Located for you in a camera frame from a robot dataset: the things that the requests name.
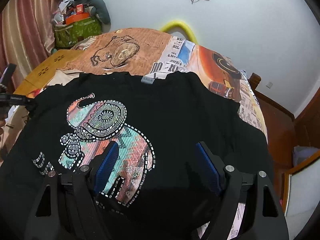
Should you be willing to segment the pink striped curtain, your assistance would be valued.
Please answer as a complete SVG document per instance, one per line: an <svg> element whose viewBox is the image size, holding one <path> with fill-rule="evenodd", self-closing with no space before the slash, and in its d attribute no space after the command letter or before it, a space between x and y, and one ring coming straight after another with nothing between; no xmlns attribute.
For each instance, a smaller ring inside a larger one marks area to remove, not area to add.
<svg viewBox="0 0 320 240"><path fill-rule="evenodd" d="M52 18L61 0L9 0L1 12L1 70L16 65L17 88L54 48Z"/></svg>

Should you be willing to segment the green patterned storage box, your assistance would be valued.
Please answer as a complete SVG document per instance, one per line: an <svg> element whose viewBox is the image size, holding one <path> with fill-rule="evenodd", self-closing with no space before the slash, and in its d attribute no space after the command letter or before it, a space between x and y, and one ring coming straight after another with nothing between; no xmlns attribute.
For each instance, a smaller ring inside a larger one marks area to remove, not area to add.
<svg viewBox="0 0 320 240"><path fill-rule="evenodd" d="M90 36L101 34L100 21L95 17L89 17L63 27L55 27L55 46L57 48L71 48Z"/></svg>

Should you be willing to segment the orange box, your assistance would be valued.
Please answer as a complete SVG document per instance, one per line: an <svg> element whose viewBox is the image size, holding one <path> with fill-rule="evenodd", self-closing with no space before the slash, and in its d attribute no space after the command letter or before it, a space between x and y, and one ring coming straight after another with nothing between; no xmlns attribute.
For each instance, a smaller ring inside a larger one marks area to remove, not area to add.
<svg viewBox="0 0 320 240"><path fill-rule="evenodd" d="M66 18L66 24L72 24L74 22L78 22L84 19L90 18L90 14L88 12L84 12L81 14L75 14L75 15L71 15L68 18Z"/></svg>

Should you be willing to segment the yellow foam headboard arch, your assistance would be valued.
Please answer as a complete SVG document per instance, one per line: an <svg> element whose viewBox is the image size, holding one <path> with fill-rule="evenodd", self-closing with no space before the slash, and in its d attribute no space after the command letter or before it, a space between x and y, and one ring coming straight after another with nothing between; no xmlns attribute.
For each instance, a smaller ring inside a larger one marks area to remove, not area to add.
<svg viewBox="0 0 320 240"><path fill-rule="evenodd" d="M192 29L183 21L180 20L173 20L168 23L166 23L163 27L160 28L159 31L164 32L164 33L170 33L171 31L182 31L187 40L190 42L193 42L194 44L198 44L198 40L192 31Z"/></svg>

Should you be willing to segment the white wall socket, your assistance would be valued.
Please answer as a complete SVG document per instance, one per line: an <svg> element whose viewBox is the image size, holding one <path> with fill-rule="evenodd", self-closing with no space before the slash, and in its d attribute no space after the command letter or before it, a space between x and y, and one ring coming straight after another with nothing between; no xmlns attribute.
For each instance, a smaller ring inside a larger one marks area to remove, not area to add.
<svg viewBox="0 0 320 240"><path fill-rule="evenodd" d="M272 86L273 86L273 83L272 83L272 82L268 82L267 85L266 85L266 87L269 88L269 89L270 89Z"/></svg>

